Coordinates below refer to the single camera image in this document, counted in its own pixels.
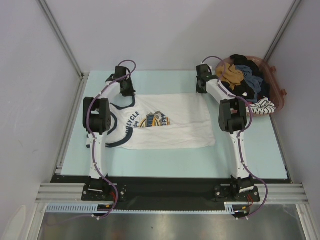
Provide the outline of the white graphic tank top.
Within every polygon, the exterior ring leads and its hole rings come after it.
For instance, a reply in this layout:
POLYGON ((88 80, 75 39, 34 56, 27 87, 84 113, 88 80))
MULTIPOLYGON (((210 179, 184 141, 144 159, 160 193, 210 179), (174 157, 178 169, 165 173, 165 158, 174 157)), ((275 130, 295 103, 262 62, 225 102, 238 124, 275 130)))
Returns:
POLYGON ((107 148, 198 149, 216 139, 205 98, 198 93, 142 94, 110 104, 107 148))

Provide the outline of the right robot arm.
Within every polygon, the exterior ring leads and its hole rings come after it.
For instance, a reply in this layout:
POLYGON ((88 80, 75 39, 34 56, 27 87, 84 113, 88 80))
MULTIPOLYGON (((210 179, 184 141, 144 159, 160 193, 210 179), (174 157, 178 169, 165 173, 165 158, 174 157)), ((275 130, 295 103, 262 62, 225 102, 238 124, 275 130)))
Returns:
POLYGON ((244 131, 252 121, 247 122, 247 107, 238 96, 230 93, 221 80, 214 75, 207 64, 196 66, 196 92, 210 94, 219 103, 218 124, 230 139, 235 169, 230 179, 230 195, 242 201, 254 190, 253 176, 247 171, 248 164, 244 145, 244 131))

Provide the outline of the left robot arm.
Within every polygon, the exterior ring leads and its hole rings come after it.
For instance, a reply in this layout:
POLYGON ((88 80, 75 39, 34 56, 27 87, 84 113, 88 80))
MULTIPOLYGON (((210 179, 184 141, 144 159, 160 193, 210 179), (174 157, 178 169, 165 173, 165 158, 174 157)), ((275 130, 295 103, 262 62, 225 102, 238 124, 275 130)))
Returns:
POLYGON ((117 121, 110 103, 116 96, 134 97, 131 73, 119 63, 106 80, 105 87, 96 97, 83 99, 83 127, 88 133, 92 161, 88 181, 83 187, 83 201, 106 201, 117 199, 117 188, 108 180, 108 170, 103 164, 108 133, 116 128, 117 121))

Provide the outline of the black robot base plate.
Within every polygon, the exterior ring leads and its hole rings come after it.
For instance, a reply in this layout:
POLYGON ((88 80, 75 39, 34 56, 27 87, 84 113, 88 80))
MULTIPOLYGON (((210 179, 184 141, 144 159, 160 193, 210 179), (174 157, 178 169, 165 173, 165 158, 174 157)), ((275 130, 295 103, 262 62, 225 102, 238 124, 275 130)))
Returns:
MULTIPOLYGON (((81 201, 85 183, 89 176, 61 175, 52 179, 51 183, 83 184, 81 201)), ((261 187, 260 181, 253 180, 254 189, 239 197, 230 192, 231 180, 227 178, 153 178, 153 177, 110 177, 116 187, 116 200, 120 209, 132 210, 160 208, 173 210, 208 210, 226 202, 258 203, 263 200, 264 193, 271 193, 273 187, 290 184, 288 179, 267 179, 261 187)), ((84 202, 112 202, 113 199, 84 202)))

